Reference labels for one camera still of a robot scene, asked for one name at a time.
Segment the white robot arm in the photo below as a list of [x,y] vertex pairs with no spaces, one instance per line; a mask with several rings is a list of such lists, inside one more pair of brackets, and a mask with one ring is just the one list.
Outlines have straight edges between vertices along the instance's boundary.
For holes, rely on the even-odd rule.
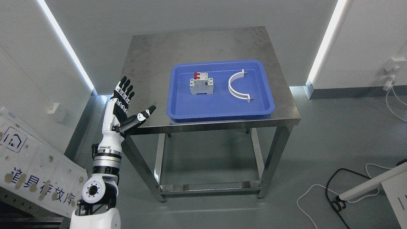
[[93,169],[82,188],[77,209],[70,219],[70,229],[120,229],[121,217],[116,208],[121,153],[92,145]]

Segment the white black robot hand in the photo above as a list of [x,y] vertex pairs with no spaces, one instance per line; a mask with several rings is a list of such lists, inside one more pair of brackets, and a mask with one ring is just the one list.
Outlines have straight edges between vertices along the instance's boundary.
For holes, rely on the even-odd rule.
[[123,76],[107,103],[102,126],[103,139],[99,145],[100,148],[117,150],[128,133],[144,124],[155,111],[156,106],[152,105],[138,114],[128,116],[128,107],[134,94],[130,79]]

